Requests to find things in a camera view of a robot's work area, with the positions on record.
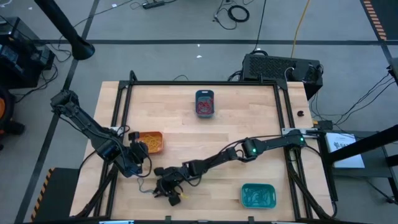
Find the wooden tabletop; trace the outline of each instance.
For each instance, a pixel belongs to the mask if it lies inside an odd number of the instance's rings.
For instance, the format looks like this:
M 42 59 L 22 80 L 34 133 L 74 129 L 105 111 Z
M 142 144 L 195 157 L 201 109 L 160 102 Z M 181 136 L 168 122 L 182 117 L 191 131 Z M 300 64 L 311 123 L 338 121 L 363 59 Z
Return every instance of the wooden tabletop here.
M 312 119 L 302 83 L 288 83 L 289 95 L 297 128 L 311 128 Z M 95 120 L 109 126 L 113 114 L 118 82 L 103 82 L 95 111 Z M 195 92 L 213 90 L 215 115 L 200 119 L 195 114 Z M 287 115 L 283 93 L 280 92 Z M 121 122 L 123 103 L 119 112 Z M 304 111 L 303 117 L 297 111 Z M 151 154 L 153 168 L 181 166 L 192 159 L 205 159 L 237 139 L 249 136 L 280 134 L 275 96 L 271 86 L 133 86 L 127 124 L 132 131 L 161 131 L 165 148 L 160 154 Z M 308 145 L 318 149 L 315 140 L 307 139 Z M 93 151 L 88 141 L 85 156 Z M 333 213 L 330 195 L 321 159 L 308 149 L 302 150 L 302 161 L 309 191 L 323 209 Z M 83 166 L 76 187 L 70 215 L 77 214 L 98 188 L 103 161 L 97 155 Z M 145 174 L 149 163 L 144 162 Z M 157 177 L 145 178 L 144 190 L 154 189 Z M 277 205 L 273 209 L 246 209 L 241 204 L 241 187 L 245 183 L 267 183 L 275 187 Z M 171 207 L 167 198 L 154 198 L 139 191 L 136 177 L 119 175 L 112 219 L 164 220 L 247 220 L 256 221 L 294 220 L 292 200 L 285 157 L 282 148 L 264 152 L 255 161 L 232 161 L 210 169 L 198 187 L 183 183 L 185 195 L 180 204 Z M 302 195 L 299 190 L 301 214 L 304 217 Z M 104 213 L 108 191 L 103 199 Z

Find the teal bowl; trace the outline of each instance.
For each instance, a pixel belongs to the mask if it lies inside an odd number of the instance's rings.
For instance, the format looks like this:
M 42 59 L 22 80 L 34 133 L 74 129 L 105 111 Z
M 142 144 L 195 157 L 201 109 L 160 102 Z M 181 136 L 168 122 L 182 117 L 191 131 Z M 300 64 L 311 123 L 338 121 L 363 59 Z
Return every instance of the teal bowl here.
M 274 208 L 276 206 L 275 188 L 271 184 L 244 184 L 241 196 L 241 203 L 245 208 Z

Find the blue container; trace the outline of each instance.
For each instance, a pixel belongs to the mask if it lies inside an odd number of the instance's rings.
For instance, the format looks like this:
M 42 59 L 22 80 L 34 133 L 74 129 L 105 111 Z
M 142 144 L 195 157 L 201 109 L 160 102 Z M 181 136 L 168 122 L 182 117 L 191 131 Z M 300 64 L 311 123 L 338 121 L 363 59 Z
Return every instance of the blue container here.
M 214 114 L 214 92 L 198 90 L 195 94 L 195 112 L 199 118 L 211 118 Z
M 241 203 L 245 208 L 274 208 L 275 188 L 271 184 L 244 184 Z

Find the concrete floor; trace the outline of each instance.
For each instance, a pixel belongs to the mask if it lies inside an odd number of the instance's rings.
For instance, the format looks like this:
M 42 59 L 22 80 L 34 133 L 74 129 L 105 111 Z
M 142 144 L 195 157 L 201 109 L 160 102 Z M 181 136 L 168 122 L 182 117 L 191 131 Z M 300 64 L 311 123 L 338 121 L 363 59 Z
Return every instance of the concrete floor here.
M 87 18 L 94 0 L 57 0 L 72 24 Z M 121 4 L 123 0 L 101 0 L 96 12 Z M 220 1 L 179 0 L 163 7 L 132 10 L 129 4 L 95 16 L 88 40 L 255 40 L 260 24 L 262 0 L 247 6 L 250 20 L 236 30 L 224 30 L 213 22 Z M 261 40 L 292 40 L 305 0 L 268 0 Z M 55 40 L 58 30 L 33 0 L 13 1 L 0 8 L 2 16 L 19 16 L 41 39 Z M 225 25 L 228 18 L 220 15 Z M 82 34 L 85 22 L 76 29 Z M 298 40 L 377 40 L 360 0 L 312 1 Z M 93 115 L 101 82 L 128 79 L 134 70 L 140 80 L 172 80 L 184 74 L 190 80 L 226 80 L 241 67 L 252 44 L 96 44 L 96 53 L 78 62 L 70 89 L 80 97 L 81 107 Z M 289 57 L 292 46 L 259 45 L 269 55 Z M 389 46 L 393 57 L 398 47 Z M 319 92 L 321 113 L 344 113 L 386 74 L 387 60 L 377 45 L 298 45 L 294 57 L 321 61 L 325 67 L 324 86 Z M 2 140 L 0 152 L 0 223 L 15 220 L 32 171 L 52 119 L 50 98 L 62 88 L 72 59 L 56 63 L 59 77 L 43 91 L 37 91 L 16 105 L 16 120 L 26 124 L 22 136 Z M 378 131 L 397 124 L 398 89 L 392 85 L 365 110 L 352 115 L 341 127 L 349 130 Z M 25 221 L 29 220 L 45 174 L 52 167 L 78 168 L 87 139 L 64 122 L 57 124 Z M 388 146 L 390 155 L 396 145 Z M 387 180 L 373 179 L 391 194 Z M 360 180 L 336 178 L 339 196 L 337 217 L 352 222 L 392 223 L 398 218 L 395 205 Z

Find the orange plastic container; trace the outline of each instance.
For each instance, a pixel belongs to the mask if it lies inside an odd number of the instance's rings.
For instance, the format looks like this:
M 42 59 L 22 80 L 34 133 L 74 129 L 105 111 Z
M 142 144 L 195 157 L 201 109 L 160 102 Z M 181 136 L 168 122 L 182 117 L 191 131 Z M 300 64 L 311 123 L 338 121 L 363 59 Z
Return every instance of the orange plastic container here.
M 140 132 L 138 141 L 147 144 L 149 153 L 163 150 L 163 135 L 159 131 Z

